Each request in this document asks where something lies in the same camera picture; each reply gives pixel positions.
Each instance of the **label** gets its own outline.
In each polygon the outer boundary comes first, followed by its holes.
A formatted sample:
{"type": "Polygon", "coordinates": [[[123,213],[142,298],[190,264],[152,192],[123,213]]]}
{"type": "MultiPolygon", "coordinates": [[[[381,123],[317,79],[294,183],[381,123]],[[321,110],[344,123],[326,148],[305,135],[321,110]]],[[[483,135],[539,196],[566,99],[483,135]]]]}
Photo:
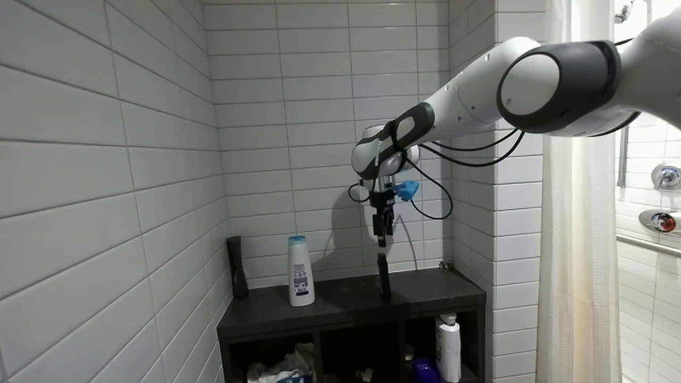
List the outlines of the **label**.
{"type": "Polygon", "coordinates": [[[307,296],[309,294],[305,264],[294,264],[294,294],[296,296],[307,296]]]}

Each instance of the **shower curtain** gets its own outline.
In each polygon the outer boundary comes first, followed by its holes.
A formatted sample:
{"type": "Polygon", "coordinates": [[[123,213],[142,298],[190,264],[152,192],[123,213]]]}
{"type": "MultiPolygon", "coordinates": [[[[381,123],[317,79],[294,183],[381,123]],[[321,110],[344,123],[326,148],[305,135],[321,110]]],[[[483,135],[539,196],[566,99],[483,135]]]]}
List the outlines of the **shower curtain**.
{"type": "MultiPolygon", "coordinates": [[[[546,43],[611,37],[611,0],[546,0],[546,43]]],[[[545,138],[539,383],[621,383],[614,139],[545,138]]]]}

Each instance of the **dark shelf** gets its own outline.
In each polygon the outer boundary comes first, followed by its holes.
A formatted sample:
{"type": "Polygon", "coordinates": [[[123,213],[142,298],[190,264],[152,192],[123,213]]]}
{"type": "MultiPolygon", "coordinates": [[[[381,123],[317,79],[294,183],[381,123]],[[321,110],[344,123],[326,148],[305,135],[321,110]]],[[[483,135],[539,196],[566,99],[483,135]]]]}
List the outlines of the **dark shelf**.
{"type": "Polygon", "coordinates": [[[317,301],[302,309],[290,305],[288,286],[233,299],[217,326],[226,381],[239,381],[249,362],[272,362],[298,340],[314,344],[319,381],[361,362],[383,369],[384,378],[376,381],[407,381],[405,344],[434,356],[434,316],[445,311],[462,318],[462,383],[483,381],[485,290],[454,270],[398,271],[391,289],[383,301],[379,276],[357,276],[317,282],[317,301]]]}
{"type": "Polygon", "coordinates": [[[217,326],[217,334],[233,343],[309,331],[310,327],[424,316],[442,309],[480,305],[485,301],[480,286],[450,270],[391,273],[391,289],[394,298],[381,301],[376,276],[319,282],[317,301],[302,309],[290,305],[288,286],[256,289],[246,299],[232,301],[217,326]]]}

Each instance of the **white bottle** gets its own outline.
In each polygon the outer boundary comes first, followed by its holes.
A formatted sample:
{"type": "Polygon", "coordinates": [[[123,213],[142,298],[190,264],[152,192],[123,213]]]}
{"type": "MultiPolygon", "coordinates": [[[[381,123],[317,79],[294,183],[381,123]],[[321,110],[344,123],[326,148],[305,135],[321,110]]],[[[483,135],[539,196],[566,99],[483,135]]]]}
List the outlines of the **white bottle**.
{"type": "Polygon", "coordinates": [[[305,235],[290,235],[290,301],[309,305],[314,301],[314,280],[305,235]]]}
{"type": "Polygon", "coordinates": [[[456,312],[445,312],[437,322],[437,359],[442,381],[457,383],[462,378],[462,334],[456,312]]]}

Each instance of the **white tile wall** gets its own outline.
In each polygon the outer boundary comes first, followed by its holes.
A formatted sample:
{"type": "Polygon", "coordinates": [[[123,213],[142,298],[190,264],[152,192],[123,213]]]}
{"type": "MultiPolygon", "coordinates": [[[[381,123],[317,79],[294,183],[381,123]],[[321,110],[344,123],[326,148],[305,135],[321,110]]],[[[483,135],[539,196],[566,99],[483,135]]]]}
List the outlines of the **white tile wall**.
{"type": "MultiPolygon", "coordinates": [[[[679,248],[679,233],[655,233],[641,210],[676,210],[679,192],[654,189],[648,173],[679,162],[679,129],[642,115],[629,127],[625,186],[617,189],[617,233],[679,248]]],[[[679,258],[620,242],[620,314],[624,377],[634,383],[674,381],[681,372],[679,258]]]]}
{"type": "Polygon", "coordinates": [[[0,30],[0,381],[218,381],[202,4],[7,0],[0,30]]]}
{"type": "MultiPolygon", "coordinates": [[[[348,152],[369,119],[396,117],[429,94],[421,79],[429,88],[446,81],[446,9],[446,0],[206,2],[227,210],[246,242],[251,285],[285,282],[292,231],[309,233],[324,278],[375,271],[369,214],[344,196],[357,181],[348,152]],[[418,70],[425,48],[442,53],[418,70]]],[[[396,233],[394,270],[413,270],[413,248],[425,260],[425,237],[450,237],[440,223],[424,235],[425,220],[405,214],[414,247],[396,233]]],[[[442,252],[431,251],[429,266],[442,252]]]]}
{"type": "MultiPolygon", "coordinates": [[[[464,67],[494,43],[525,33],[542,37],[540,2],[454,0],[450,2],[450,70],[464,67]]],[[[440,30],[428,32],[431,51],[440,30]]],[[[465,135],[459,147],[496,139],[497,131],[465,135]]],[[[505,152],[472,154],[474,162],[505,152]]],[[[454,167],[456,223],[454,261],[490,294],[487,373],[496,383],[531,383],[535,372],[535,314],[540,260],[540,139],[527,138],[517,152],[483,169],[454,167]]]]}

